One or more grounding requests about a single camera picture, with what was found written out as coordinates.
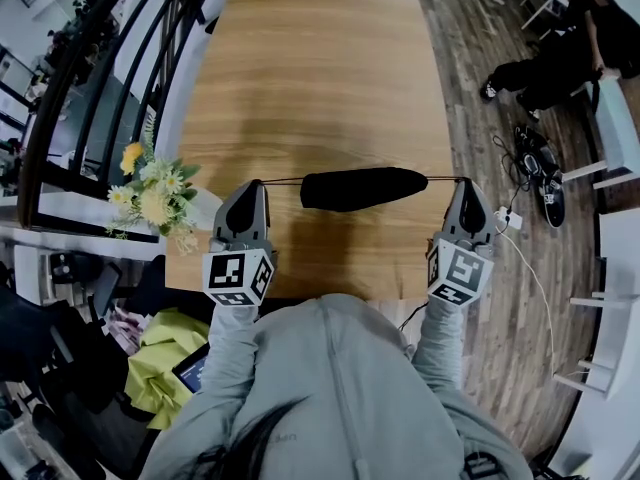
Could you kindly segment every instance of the gray sleeve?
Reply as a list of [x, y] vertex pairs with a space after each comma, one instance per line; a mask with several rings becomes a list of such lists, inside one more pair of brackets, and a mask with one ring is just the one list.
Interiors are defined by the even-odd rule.
[[502, 467], [504, 474], [498, 478], [530, 480], [531, 471], [522, 454], [461, 391], [462, 322], [458, 307], [431, 298], [413, 366], [449, 414], [462, 439], [465, 457], [475, 452], [489, 453]]
[[413, 366], [432, 390], [462, 388], [462, 311], [429, 299]]
[[253, 322], [257, 314], [256, 307], [216, 306], [202, 387], [158, 439], [141, 480], [174, 478], [202, 452], [227, 443], [233, 421], [253, 383], [257, 350]]

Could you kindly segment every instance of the white cable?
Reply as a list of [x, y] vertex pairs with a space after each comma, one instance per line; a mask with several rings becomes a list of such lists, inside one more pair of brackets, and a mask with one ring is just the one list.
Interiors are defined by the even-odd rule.
[[511, 240], [511, 238], [509, 238], [504, 233], [499, 233], [499, 235], [504, 237], [504, 238], [506, 238], [507, 240], [509, 240], [509, 242], [511, 242], [511, 245], [513, 245], [515, 250], [518, 251], [518, 254], [522, 258], [522, 261], [524, 262], [524, 264], [527, 266], [527, 268], [529, 270], [531, 270], [531, 273], [533, 274], [533, 278], [536, 280], [536, 283], [538, 284], [538, 287], [540, 288], [540, 291], [542, 292], [542, 298], [544, 299], [544, 305], [547, 308], [547, 320], [549, 321], [549, 331], [551, 332], [551, 377], [553, 378], [553, 374], [555, 373], [556, 351], [555, 351], [555, 347], [553, 345], [553, 325], [551, 323], [551, 308], [549, 307], [549, 303], [547, 302], [547, 294], [544, 292], [544, 288], [542, 287], [542, 284], [540, 283], [540, 280], [538, 279], [538, 276], [537, 276], [535, 270], [533, 270], [531, 265], [529, 265], [527, 260], [524, 258], [524, 255], [522, 254], [522, 251], [520, 249], [518, 249], [518, 246], [515, 244], [515, 242], [513, 240]]

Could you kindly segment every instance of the wooden table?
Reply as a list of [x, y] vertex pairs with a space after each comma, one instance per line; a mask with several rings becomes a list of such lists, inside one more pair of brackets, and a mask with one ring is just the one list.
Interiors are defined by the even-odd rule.
[[[259, 178], [397, 166], [451, 175], [442, 90], [418, 0], [228, 0], [198, 75], [179, 155], [226, 198]], [[270, 187], [278, 270], [267, 296], [426, 295], [427, 239], [453, 184], [349, 214]], [[201, 289], [200, 251], [170, 243], [166, 284]]]

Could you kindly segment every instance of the flower bouquet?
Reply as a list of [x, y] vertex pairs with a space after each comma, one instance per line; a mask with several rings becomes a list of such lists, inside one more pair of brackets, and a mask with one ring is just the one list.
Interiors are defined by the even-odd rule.
[[198, 194], [187, 182], [200, 170], [198, 165], [182, 165], [182, 160], [169, 162], [156, 158], [151, 133], [145, 132], [145, 144], [129, 144], [122, 155], [120, 168], [133, 174], [142, 165], [139, 178], [124, 186], [112, 186], [109, 202], [116, 205], [120, 216], [107, 227], [107, 234], [127, 238], [126, 229], [147, 221], [159, 233], [174, 238], [181, 254], [197, 250], [194, 223], [188, 218], [190, 201]]

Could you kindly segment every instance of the yellow fabric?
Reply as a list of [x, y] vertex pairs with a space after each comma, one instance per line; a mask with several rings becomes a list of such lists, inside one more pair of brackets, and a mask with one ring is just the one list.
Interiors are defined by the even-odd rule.
[[176, 309], [160, 311], [129, 358], [125, 393], [134, 407], [155, 414], [149, 428], [171, 426], [192, 393], [171, 370], [207, 342], [209, 326]]

